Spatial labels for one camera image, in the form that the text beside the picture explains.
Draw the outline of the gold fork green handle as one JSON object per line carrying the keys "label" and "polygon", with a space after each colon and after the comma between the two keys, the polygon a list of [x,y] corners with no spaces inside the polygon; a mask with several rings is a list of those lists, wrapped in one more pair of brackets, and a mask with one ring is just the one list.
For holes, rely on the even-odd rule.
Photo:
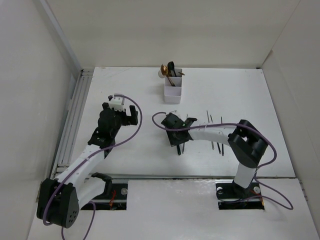
{"label": "gold fork green handle", "polygon": [[180,156],[182,152],[179,144],[176,146],[176,149],[177,149],[177,154]]}

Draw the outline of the white ceramic spoon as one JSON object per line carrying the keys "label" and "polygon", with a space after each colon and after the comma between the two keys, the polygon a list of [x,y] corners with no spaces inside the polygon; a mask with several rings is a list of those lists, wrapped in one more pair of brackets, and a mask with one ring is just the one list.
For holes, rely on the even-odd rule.
{"label": "white ceramic spoon", "polygon": [[159,76],[161,79],[163,79],[163,78],[165,77],[160,70],[158,71],[158,76]]}

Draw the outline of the black spoon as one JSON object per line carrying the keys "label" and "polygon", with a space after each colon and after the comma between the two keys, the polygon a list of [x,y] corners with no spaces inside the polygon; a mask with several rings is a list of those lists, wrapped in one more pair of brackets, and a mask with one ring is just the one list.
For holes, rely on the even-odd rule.
{"label": "black spoon", "polygon": [[175,64],[173,61],[170,61],[167,63],[167,68],[168,68],[168,74],[170,76],[173,76],[173,77],[177,77],[177,74],[176,74],[176,71],[175,71]]}

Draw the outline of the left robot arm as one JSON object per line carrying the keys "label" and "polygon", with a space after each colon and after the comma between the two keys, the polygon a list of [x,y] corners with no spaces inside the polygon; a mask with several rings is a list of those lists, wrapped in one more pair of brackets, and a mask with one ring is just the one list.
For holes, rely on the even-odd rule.
{"label": "left robot arm", "polygon": [[121,127],[142,126],[142,110],[137,105],[124,108],[123,99],[105,102],[99,114],[97,127],[81,155],[54,179],[46,178],[40,185],[36,217],[43,224],[70,228],[79,211],[92,199],[107,198],[112,192],[112,178],[92,170],[117,146],[116,136]]}

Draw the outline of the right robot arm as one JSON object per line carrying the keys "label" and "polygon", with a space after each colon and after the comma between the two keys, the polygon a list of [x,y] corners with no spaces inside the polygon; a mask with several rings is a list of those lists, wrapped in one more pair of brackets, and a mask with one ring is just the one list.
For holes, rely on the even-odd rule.
{"label": "right robot arm", "polygon": [[231,190],[235,196],[243,197],[250,191],[250,184],[270,143],[247,120],[193,126],[196,121],[192,117],[183,121],[177,115],[169,113],[161,124],[171,146],[188,141],[209,141],[229,146],[239,162]]}

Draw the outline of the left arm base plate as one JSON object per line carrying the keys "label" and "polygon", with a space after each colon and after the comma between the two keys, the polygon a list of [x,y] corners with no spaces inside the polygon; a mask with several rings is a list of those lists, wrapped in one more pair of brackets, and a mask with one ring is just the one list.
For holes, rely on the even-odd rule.
{"label": "left arm base plate", "polygon": [[93,200],[97,211],[125,211],[127,209],[128,182],[112,184],[111,192],[103,193]]}

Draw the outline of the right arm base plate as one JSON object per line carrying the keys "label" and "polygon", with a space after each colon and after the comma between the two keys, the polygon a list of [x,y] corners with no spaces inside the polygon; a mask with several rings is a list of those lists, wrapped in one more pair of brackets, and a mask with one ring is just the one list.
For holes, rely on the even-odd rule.
{"label": "right arm base plate", "polygon": [[215,184],[219,210],[264,210],[260,185],[252,182],[248,188],[242,188],[234,182]]}

